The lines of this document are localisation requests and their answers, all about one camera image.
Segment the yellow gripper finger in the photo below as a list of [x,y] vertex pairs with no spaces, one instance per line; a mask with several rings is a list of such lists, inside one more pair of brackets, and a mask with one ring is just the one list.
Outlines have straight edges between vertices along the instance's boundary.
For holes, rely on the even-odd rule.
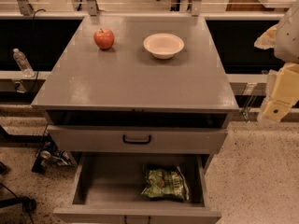
[[276,45],[276,33],[278,26],[275,24],[260,35],[254,42],[258,49],[272,49]]
[[299,64],[285,63],[277,72],[271,70],[266,97],[258,114],[259,122],[280,122],[299,101]]

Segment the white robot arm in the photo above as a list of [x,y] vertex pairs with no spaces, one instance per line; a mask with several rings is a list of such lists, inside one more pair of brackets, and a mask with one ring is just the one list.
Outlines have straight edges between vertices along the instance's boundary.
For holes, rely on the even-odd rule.
[[299,101],[299,0],[279,20],[254,42],[258,49],[273,49],[276,58],[284,62],[271,71],[257,120],[280,122]]

